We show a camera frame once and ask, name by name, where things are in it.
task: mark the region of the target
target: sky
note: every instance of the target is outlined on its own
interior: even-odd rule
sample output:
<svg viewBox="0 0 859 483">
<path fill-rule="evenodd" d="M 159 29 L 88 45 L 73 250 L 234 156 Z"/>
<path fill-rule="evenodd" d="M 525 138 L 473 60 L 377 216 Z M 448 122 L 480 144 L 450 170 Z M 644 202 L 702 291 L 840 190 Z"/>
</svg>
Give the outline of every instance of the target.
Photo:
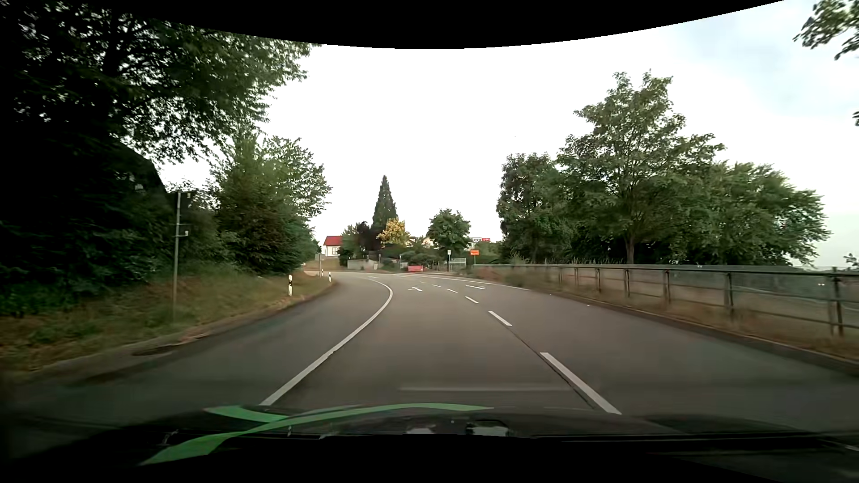
<svg viewBox="0 0 859 483">
<path fill-rule="evenodd" d="M 441 209 L 471 236 L 499 241 L 495 205 L 510 154 L 557 154 L 590 131 L 573 112 L 603 100 L 625 71 L 672 76 L 686 133 L 712 132 L 719 159 L 771 164 L 822 195 L 832 236 L 816 266 L 859 252 L 859 58 L 835 61 L 840 41 L 814 50 L 793 37 L 813 0 L 585 40 L 480 49 L 315 48 L 308 78 L 275 89 L 265 133 L 300 138 L 325 166 L 330 204 L 311 220 L 320 242 L 371 221 L 382 175 L 399 218 L 422 234 Z M 166 183 L 203 184 L 209 167 L 161 168 Z"/>
</svg>

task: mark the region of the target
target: grass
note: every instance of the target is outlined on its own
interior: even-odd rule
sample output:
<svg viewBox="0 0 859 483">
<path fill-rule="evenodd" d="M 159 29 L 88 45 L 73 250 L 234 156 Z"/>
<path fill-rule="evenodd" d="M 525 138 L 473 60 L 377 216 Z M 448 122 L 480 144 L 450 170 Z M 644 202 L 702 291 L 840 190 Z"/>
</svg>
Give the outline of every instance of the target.
<svg viewBox="0 0 859 483">
<path fill-rule="evenodd" d="M 312 295 L 328 280 L 293 274 L 292 298 Z M 172 280 L 153 281 L 56 312 L 0 317 L 0 358 L 12 370 L 47 364 L 111 347 L 152 339 L 289 299 L 287 277 L 257 277 L 211 270 L 180 277 L 176 320 L 171 316 Z"/>
</svg>

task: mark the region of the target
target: asphalt road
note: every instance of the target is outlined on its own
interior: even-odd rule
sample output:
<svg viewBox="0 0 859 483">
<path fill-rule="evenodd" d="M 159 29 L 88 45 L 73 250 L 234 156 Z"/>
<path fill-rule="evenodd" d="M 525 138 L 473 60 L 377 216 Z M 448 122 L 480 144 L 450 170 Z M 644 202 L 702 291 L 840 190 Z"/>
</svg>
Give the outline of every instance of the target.
<svg viewBox="0 0 859 483">
<path fill-rule="evenodd" d="M 832 370 L 505 285 L 439 275 L 334 276 L 333 293 L 265 321 L 126 370 L 21 388 L 13 408 L 25 423 L 12 433 L 15 454 L 239 404 L 527 405 L 859 430 L 859 380 Z"/>
</svg>

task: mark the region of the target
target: white house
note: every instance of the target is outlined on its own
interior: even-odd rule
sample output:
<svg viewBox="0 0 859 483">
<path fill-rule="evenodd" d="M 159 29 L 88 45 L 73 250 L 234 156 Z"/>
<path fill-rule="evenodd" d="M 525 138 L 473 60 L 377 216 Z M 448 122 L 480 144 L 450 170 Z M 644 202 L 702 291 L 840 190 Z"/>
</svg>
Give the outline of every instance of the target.
<svg viewBox="0 0 859 483">
<path fill-rule="evenodd" d="M 343 246 L 343 237 L 340 235 L 329 235 L 325 237 L 325 242 L 322 243 L 322 253 L 326 257 L 336 257 L 340 255 L 340 247 Z"/>
</svg>

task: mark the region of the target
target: white lane marking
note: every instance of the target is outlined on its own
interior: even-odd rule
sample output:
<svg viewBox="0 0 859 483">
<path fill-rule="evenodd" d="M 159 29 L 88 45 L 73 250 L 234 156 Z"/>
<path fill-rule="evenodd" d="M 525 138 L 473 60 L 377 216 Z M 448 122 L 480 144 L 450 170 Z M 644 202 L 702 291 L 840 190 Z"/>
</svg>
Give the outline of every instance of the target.
<svg viewBox="0 0 859 483">
<path fill-rule="evenodd" d="M 592 400 L 594 400 L 597 405 L 603 408 L 606 413 L 614 413 L 620 414 L 620 411 L 614 406 L 612 403 L 608 402 L 605 398 L 603 398 L 599 393 L 591 389 L 582 379 L 579 379 L 579 376 L 573 374 L 573 371 L 567 369 L 567 366 L 561 364 L 561 361 L 555 359 L 549 352 L 541 352 L 539 355 L 543 356 L 545 360 L 549 361 L 551 365 L 555 366 L 558 370 L 561 371 L 561 374 L 564 375 L 567 379 L 570 380 L 573 384 L 579 387 L 585 394 L 588 395 Z"/>
<path fill-rule="evenodd" d="M 345 339 L 339 341 L 337 343 L 337 345 L 335 345 L 331 349 L 328 349 L 328 352 L 322 354 L 320 356 L 320 358 L 313 361 L 308 367 L 304 368 L 303 371 L 296 374 L 295 377 L 293 377 L 292 379 L 289 379 L 289 382 L 287 382 L 286 384 L 281 386 L 280 389 L 278 389 L 272 395 L 270 395 L 269 397 L 265 398 L 262 402 L 260 402 L 259 403 L 260 406 L 271 406 L 272 404 L 274 404 L 274 402 L 276 400 L 280 399 L 281 397 L 283 397 L 284 394 L 286 394 L 287 391 L 294 388 L 297 383 L 301 382 L 302 379 L 307 377 L 308 374 L 313 372 L 313 370 L 316 369 L 317 367 L 319 367 L 320 364 L 324 363 L 326 361 L 326 359 L 328 359 L 334 352 L 337 351 L 337 349 L 339 349 L 340 347 L 343 347 L 346 344 L 346 342 L 349 342 L 350 340 L 352 340 L 353 337 L 355 337 L 366 326 L 368 326 L 370 324 L 370 322 L 372 322 L 376 317 L 378 317 L 379 314 L 381 314 L 381 311 L 384 310 L 385 307 L 387 307 L 387 305 L 391 302 L 391 299 L 393 298 L 393 290 L 391 290 L 391 287 L 389 287 L 389 286 L 387 286 L 387 285 L 385 285 L 382 282 L 379 282 L 377 280 L 371 280 L 371 282 L 376 282 L 377 284 L 382 285 L 383 287 L 385 287 L 387 289 L 387 291 L 389 293 L 388 293 L 387 300 L 385 301 L 385 303 L 382 304 L 382 306 L 379 307 L 378 310 L 376 310 L 376 313 L 372 314 L 370 316 L 370 318 L 367 319 L 366 322 L 361 324 L 361 326 L 359 326 L 357 329 L 352 331 L 352 333 L 347 335 Z"/>
<path fill-rule="evenodd" d="M 491 310 L 490 310 L 490 311 L 489 311 L 489 313 L 490 313 L 490 314 L 492 314 L 492 316 L 493 316 L 493 317 L 495 317 L 496 319 L 498 319 L 499 321 L 501 321 L 501 323 L 502 323 L 502 324 L 504 324 L 505 326 L 507 326 L 507 327 L 512 327 L 512 326 L 513 326 L 513 324 L 511 324 L 510 322 L 505 321 L 505 320 L 504 320 L 500 315 L 496 314 L 495 312 L 493 312 L 493 311 L 491 311 Z"/>
<path fill-rule="evenodd" d="M 397 275 L 397 277 L 406 277 L 406 275 Z M 458 282 L 474 282 L 474 280 L 470 280 L 468 278 L 452 278 L 452 277 L 437 277 L 436 275 L 408 275 L 408 277 L 415 278 L 441 278 L 444 280 L 456 280 Z M 480 282 L 481 285 L 498 285 L 499 287 L 510 287 L 511 289 L 519 289 L 519 290 L 528 290 L 531 289 L 523 289 L 522 287 L 514 287 L 513 285 L 505 285 L 505 284 L 493 284 L 492 282 Z"/>
<path fill-rule="evenodd" d="M 400 391 L 415 391 L 415 392 L 440 392 L 440 393 L 464 393 L 464 392 L 522 392 L 522 391 L 539 391 L 539 392 L 557 392 L 557 391 L 572 391 L 573 388 L 569 384 L 554 385 L 554 386 L 524 386 L 524 385 L 509 385 L 509 386 L 403 386 Z"/>
</svg>

